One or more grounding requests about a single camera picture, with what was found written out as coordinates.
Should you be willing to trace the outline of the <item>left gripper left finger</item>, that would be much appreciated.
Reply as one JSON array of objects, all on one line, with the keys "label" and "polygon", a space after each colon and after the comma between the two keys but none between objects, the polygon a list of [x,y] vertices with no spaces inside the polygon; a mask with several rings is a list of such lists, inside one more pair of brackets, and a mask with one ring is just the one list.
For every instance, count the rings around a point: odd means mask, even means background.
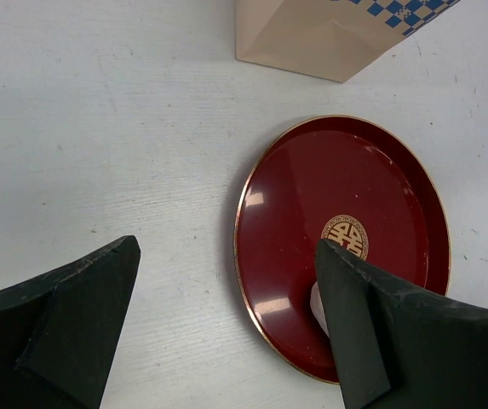
[{"label": "left gripper left finger", "polygon": [[135,286],[127,235],[0,290],[0,408],[97,408]]}]

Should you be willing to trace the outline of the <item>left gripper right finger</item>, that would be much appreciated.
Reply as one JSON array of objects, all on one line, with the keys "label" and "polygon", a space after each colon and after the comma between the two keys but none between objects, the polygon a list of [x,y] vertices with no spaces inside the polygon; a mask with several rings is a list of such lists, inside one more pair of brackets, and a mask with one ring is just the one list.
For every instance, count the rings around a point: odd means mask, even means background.
[{"label": "left gripper right finger", "polygon": [[315,268],[347,408],[488,408],[488,308],[319,241]]}]

